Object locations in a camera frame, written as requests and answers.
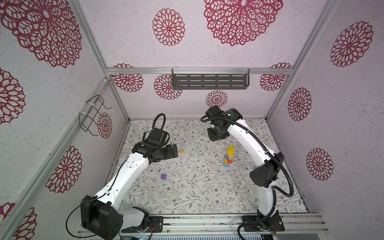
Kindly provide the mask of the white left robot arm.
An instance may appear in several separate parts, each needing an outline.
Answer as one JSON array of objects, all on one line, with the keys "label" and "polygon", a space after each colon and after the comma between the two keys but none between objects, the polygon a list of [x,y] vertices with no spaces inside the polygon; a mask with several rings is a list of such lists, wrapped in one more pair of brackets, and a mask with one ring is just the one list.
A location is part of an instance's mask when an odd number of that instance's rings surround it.
[{"label": "white left robot arm", "polygon": [[79,205],[82,228],[104,240],[114,239],[121,230],[150,228],[149,212],[132,207],[119,212],[120,204],[139,175],[151,163],[178,157],[177,145],[169,144],[170,135],[152,128],[148,136],[134,145],[113,178],[93,197],[86,195]]}]

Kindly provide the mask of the yellow-green wood cube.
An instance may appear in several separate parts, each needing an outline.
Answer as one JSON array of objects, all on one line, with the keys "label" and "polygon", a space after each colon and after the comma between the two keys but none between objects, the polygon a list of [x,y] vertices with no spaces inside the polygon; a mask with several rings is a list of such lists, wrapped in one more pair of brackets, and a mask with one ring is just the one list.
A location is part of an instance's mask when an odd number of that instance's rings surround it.
[{"label": "yellow-green wood cube", "polygon": [[229,145],[227,148],[227,151],[235,151],[235,146],[234,145]]}]

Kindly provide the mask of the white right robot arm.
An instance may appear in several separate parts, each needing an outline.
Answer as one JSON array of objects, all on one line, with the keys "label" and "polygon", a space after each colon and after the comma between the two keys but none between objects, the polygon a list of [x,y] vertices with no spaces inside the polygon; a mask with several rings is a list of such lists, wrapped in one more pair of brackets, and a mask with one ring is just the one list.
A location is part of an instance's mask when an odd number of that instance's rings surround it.
[{"label": "white right robot arm", "polygon": [[269,149],[250,129],[243,116],[234,108],[224,112],[218,106],[206,111],[201,122],[210,122],[208,136],[212,142],[233,136],[250,154],[256,168],[250,172],[250,178],[258,186],[259,207],[261,217],[271,217],[276,213],[276,193],[273,184],[276,182],[279,165],[284,156]]}]

